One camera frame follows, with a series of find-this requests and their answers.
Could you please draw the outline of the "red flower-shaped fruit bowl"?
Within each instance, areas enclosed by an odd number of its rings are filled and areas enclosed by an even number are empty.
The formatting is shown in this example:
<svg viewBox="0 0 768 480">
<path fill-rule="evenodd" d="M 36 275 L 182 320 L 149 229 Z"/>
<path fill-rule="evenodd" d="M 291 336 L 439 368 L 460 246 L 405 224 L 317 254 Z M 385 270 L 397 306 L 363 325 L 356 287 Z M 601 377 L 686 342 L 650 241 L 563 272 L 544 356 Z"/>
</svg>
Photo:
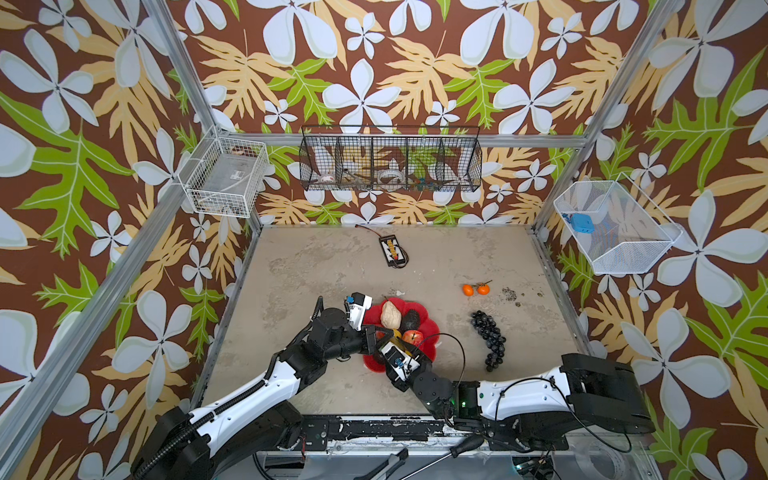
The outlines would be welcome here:
<svg viewBox="0 0 768 480">
<path fill-rule="evenodd" d="M 378 327 L 383 327 L 380 323 L 380 314 L 382 310 L 382 305 L 386 301 L 391 301 L 393 304 L 397 306 L 397 308 L 402 313 L 402 316 L 411 309 L 417 310 L 419 312 L 419 315 L 421 317 L 421 326 L 419 331 L 421 331 L 424 335 L 424 341 L 421 345 L 417 346 L 431 361 L 434 361 L 437 357 L 436 352 L 436 344 L 439 340 L 438 334 L 440 333 L 440 329 L 438 325 L 429 317 L 427 309 L 417 302 L 409 302 L 402 300 L 400 298 L 389 298 L 385 300 L 382 303 L 373 305 L 365 314 L 363 324 L 364 325 L 375 325 Z M 403 333 L 400 332 L 400 330 L 394 330 L 394 339 L 398 340 L 400 343 L 403 343 L 401 336 Z"/>
</svg>

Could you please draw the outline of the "dark avocado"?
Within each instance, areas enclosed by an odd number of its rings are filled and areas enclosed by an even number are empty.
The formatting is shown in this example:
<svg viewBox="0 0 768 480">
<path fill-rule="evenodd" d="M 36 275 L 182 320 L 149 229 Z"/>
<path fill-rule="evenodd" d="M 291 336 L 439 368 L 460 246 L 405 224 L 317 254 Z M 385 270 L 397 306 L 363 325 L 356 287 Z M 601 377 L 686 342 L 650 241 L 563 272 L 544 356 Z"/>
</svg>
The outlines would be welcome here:
<svg viewBox="0 0 768 480">
<path fill-rule="evenodd" d="M 399 330 L 401 333 L 407 331 L 418 331 L 421 326 L 421 317 L 417 310 L 408 310 L 401 318 Z"/>
</svg>

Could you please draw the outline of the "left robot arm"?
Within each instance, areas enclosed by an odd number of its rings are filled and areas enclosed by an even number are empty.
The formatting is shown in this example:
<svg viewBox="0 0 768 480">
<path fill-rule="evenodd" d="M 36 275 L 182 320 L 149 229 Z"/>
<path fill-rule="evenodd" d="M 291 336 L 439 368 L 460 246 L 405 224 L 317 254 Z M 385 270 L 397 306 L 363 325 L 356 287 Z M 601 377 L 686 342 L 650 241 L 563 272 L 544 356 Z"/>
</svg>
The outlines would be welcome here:
<svg viewBox="0 0 768 480">
<path fill-rule="evenodd" d="M 376 326 L 355 328 L 340 309 L 314 313 L 255 379 L 188 413 L 176 407 L 164 414 L 134 460 L 131 477 L 214 478 L 302 422 L 288 401 L 324 375 L 330 360 L 370 355 L 376 342 Z"/>
</svg>

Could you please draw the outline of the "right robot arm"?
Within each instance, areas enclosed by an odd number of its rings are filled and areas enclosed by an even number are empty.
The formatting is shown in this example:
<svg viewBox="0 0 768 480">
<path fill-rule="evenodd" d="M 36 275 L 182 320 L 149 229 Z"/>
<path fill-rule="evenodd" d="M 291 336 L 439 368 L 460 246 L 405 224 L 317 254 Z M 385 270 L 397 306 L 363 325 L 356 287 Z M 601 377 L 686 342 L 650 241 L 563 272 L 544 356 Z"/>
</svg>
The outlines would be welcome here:
<svg viewBox="0 0 768 480">
<path fill-rule="evenodd" d="M 579 429 L 619 435 L 656 429 L 635 372 L 625 363 L 569 353 L 561 366 L 537 376 L 452 381 L 435 373 L 423 354 L 391 348 L 381 357 L 392 384 L 414 393 L 436 419 L 484 434 L 504 449 L 564 449 L 566 435 Z"/>
</svg>

